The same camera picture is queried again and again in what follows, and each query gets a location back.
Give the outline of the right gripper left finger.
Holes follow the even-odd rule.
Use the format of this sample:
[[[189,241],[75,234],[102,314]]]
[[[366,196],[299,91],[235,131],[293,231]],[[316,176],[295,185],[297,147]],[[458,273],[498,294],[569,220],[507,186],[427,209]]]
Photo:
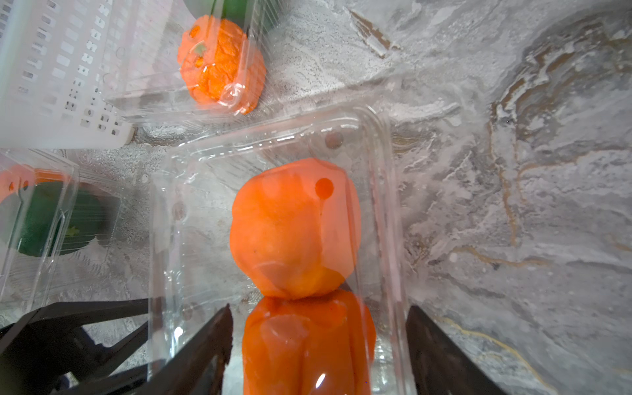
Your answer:
[[[226,305],[136,393],[220,394],[232,341],[233,317],[230,306]]]

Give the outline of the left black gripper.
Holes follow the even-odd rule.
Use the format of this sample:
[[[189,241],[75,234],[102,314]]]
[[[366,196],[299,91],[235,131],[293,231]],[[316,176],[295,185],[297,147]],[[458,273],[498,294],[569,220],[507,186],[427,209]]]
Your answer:
[[[148,324],[111,347],[95,343],[83,327],[147,312],[148,300],[139,299],[59,302],[27,314],[1,337],[1,393],[136,393],[147,382],[147,366],[115,370],[146,343]]]

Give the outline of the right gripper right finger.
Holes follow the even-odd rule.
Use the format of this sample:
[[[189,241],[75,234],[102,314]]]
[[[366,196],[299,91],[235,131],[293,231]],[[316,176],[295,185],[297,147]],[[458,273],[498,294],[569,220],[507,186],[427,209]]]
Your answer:
[[[505,395],[417,305],[409,309],[406,331],[419,394]]]

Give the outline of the peeled orange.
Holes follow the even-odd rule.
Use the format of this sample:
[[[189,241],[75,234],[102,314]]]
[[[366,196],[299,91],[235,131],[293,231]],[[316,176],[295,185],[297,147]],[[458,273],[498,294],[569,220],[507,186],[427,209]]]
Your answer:
[[[235,196],[230,251],[267,297],[335,291],[355,271],[360,200],[347,171],[314,158],[256,175]]]
[[[376,329],[350,291],[265,297],[245,322],[245,394],[369,394]]]

